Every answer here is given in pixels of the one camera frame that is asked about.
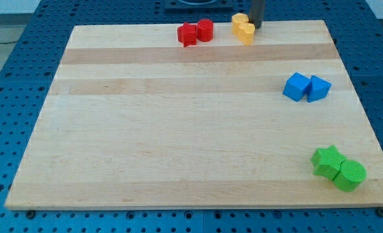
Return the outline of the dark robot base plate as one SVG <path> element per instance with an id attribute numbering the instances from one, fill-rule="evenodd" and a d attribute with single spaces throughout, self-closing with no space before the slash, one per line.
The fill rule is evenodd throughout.
<path id="1" fill-rule="evenodd" d="M 234 0 L 163 0 L 166 10 L 233 9 Z"/>

